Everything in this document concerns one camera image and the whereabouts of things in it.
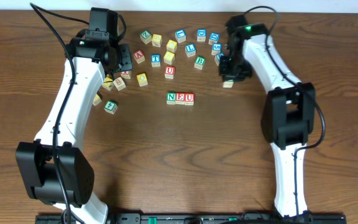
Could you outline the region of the green R block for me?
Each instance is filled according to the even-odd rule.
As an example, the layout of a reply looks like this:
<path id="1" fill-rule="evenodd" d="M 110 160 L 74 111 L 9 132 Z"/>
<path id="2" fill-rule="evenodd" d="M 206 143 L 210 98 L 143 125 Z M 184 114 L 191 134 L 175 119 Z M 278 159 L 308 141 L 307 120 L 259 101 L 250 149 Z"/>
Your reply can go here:
<path id="1" fill-rule="evenodd" d="M 232 88 L 233 84 L 234 84 L 233 80 L 225 81 L 225 82 L 223 82 L 223 88 Z"/>

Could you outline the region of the green N block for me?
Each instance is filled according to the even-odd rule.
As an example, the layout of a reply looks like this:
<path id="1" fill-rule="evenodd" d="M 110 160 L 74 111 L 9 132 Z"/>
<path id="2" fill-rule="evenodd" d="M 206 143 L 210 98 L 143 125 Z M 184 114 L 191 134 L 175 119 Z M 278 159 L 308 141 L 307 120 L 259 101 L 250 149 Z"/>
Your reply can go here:
<path id="1" fill-rule="evenodd" d="M 167 92 L 166 100 L 167 100 L 168 105 L 175 105 L 176 104 L 176 93 L 175 92 Z"/>

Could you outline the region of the red E block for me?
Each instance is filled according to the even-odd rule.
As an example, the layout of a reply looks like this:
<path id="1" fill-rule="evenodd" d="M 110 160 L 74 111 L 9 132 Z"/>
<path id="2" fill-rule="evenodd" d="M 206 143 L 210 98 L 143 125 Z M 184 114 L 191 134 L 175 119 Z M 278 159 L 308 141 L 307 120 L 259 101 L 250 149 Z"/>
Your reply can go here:
<path id="1" fill-rule="evenodd" d="M 175 104 L 184 105 L 185 104 L 185 94 L 184 93 L 175 93 Z"/>

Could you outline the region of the red I block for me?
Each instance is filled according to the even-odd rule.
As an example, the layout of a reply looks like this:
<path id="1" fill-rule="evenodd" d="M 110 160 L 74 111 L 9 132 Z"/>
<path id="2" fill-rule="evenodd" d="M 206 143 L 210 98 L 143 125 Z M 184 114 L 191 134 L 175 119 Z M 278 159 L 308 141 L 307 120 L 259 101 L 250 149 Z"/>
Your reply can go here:
<path id="1" fill-rule="evenodd" d="M 131 71 L 131 70 L 122 71 L 122 72 L 120 73 L 120 75 L 121 75 L 121 77 L 122 77 L 123 79 L 128 79 L 128 80 L 130 80 L 130 79 L 131 79 L 131 76 L 132 76 L 132 71 Z"/>

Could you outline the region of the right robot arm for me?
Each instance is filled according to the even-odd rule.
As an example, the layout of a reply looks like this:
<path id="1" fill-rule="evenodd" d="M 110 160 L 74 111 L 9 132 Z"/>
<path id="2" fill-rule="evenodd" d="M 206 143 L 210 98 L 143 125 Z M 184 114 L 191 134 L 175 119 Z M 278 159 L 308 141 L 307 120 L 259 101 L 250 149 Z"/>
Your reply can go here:
<path id="1" fill-rule="evenodd" d="M 282 219 L 304 218 L 303 159 L 314 126 L 314 86 L 292 74 L 264 24 L 250 24 L 238 15 L 226 22 L 226 30 L 229 53 L 219 60 L 222 80 L 257 75 L 266 92 L 261 127 L 275 159 L 275 210 Z"/>

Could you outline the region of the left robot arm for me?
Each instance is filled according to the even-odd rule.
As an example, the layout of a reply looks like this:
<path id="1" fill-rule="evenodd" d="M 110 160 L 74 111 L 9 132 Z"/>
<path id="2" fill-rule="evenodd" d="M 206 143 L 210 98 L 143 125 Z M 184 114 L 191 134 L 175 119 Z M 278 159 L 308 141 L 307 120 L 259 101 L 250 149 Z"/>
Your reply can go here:
<path id="1" fill-rule="evenodd" d="M 51 112 L 32 142 L 20 142 L 16 161 L 27 195 L 61 209 L 62 223 L 108 223 L 109 208 L 94 193 L 94 170 L 82 153 L 93 100 L 108 75 L 132 70 L 120 41 L 123 17 L 94 7 L 87 29 L 68 44 L 65 70 Z"/>

